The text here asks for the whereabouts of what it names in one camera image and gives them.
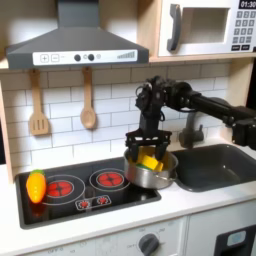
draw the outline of range hood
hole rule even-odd
[[[148,63],[148,49],[99,28],[99,0],[58,0],[58,29],[6,49],[10,69]]]

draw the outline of sink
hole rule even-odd
[[[173,154],[179,160],[177,184],[192,192],[256,180],[256,160],[234,146],[219,144]]]

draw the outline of wooden spatula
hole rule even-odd
[[[87,129],[92,129],[96,123],[96,115],[92,108],[92,69],[83,69],[84,74],[84,109],[81,113],[81,122]]]
[[[39,88],[40,72],[38,70],[31,70],[29,75],[32,85],[32,96],[34,103],[34,113],[29,120],[30,132],[33,135],[47,134],[49,131],[49,123],[46,116],[42,113]]]

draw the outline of digital display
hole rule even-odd
[[[256,9],[256,1],[240,0],[239,9]]]

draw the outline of stovetop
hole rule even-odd
[[[161,199],[124,177],[123,158],[59,167],[45,171],[47,193],[33,204],[26,190],[29,173],[16,177],[20,226],[30,229],[150,203]]]

